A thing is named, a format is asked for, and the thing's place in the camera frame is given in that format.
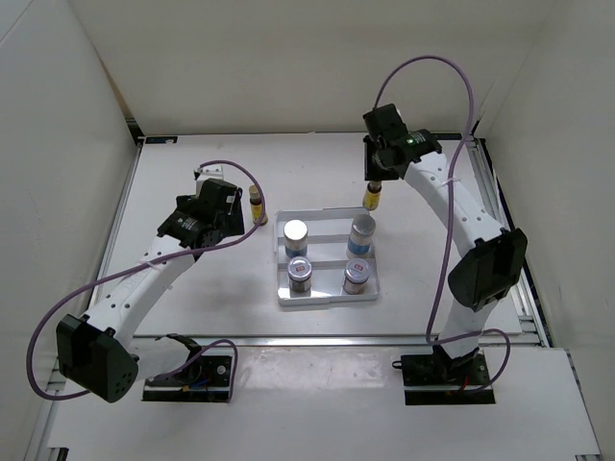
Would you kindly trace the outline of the orange spice jar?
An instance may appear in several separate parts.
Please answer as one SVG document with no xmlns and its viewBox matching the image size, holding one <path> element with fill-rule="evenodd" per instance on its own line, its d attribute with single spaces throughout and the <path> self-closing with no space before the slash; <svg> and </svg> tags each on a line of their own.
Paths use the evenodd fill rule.
<svg viewBox="0 0 615 461">
<path fill-rule="evenodd" d="M 350 295 L 361 294 L 370 278 L 369 263 L 362 258 L 349 260 L 344 269 L 343 290 Z"/>
</svg>

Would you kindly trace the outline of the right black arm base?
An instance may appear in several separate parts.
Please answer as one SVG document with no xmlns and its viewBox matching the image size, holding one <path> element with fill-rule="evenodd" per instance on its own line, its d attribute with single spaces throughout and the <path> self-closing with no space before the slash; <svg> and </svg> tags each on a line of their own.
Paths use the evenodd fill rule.
<svg viewBox="0 0 615 461">
<path fill-rule="evenodd" d="M 402 373 L 405 405 L 489 405 L 496 399 L 484 354 L 475 348 L 451 359 L 441 346 L 405 354 L 391 363 Z"/>
</svg>

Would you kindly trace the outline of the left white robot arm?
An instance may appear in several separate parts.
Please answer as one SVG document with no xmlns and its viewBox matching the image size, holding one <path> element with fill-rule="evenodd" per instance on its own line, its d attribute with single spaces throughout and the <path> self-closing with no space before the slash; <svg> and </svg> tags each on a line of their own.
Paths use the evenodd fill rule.
<svg viewBox="0 0 615 461">
<path fill-rule="evenodd" d="M 127 275 L 94 307 L 65 315 L 56 327 L 61 374 L 114 403 L 133 384 L 170 374 L 181 384 L 198 379 L 200 346 L 167 333 L 155 347 L 132 346 L 135 331 L 172 283 L 199 258 L 202 249 L 244 232 L 240 187 L 207 179 L 196 195 L 179 196 L 176 209 L 159 226 L 143 269 Z"/>
</svg>

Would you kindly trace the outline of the dark spice jar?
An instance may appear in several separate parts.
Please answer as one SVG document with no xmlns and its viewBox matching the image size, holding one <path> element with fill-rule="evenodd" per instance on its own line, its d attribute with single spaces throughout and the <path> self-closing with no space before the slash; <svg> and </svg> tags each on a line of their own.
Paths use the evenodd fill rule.
<svg viewBox="0 0 615 461">
<path fill-rule="evenodd" d="M 287 263 L 289 289 L 296 293 L 305 293 L 311 287 L 312 265 L 305 256 L 295 256 Z"/>
</svg>

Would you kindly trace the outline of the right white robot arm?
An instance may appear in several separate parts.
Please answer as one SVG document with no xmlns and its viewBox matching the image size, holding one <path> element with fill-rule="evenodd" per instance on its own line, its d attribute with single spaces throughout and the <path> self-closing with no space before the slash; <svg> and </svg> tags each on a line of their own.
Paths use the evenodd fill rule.
<svg viewBox="0 0 615 461">
<path fill-rule="evenodd" d="M 431 361 L 434 377 L 452 384 L 476 356 L 490 314 L 518 282 L 528 239 L 519 229 L 507 230 L 449 177 L 452 164 L 436 136 L 410 131 L 394 105 L 368 111 L 363 121 L 366 179 L 405 181 L 445 226 L 460 256 L 454 268 L 445 270 L 453 303 Z"/>
</svg>

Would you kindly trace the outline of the blue label jar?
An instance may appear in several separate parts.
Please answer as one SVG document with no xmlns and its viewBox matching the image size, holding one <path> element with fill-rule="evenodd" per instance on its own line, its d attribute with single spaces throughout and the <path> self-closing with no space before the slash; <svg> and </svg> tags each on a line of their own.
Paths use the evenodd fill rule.
<svg viewBox="0 0 615 461">
<path fill-rule="evenodd" d="M 348 258 L 370 257 L 375 231 L 376 221 L 371 215 L 357 215 L 352 222 L 348 237 Z"/>
<path fill-rule="evenodd" d="M 308 252 L 308 226 L 304 221 L 291 220 L 283 227 L 284 252 L 289 259 L 306 256 Z"/>
</svg>

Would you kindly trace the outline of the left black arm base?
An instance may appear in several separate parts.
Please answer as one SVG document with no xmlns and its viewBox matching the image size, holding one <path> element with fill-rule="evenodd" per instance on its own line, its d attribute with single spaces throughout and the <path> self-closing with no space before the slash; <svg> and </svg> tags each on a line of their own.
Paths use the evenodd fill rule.
<svg viewBox="0 0 615 461">
<path fill-rule="evenodd" d="M 201 346 L 191 338 L 170 333 L 167 339 L 188 350 L 186 365 L 145 379 L 142 400 L 149 402 L 225 402 L 234 391 L 238 349 L 228 339 Z"/>
</svg>

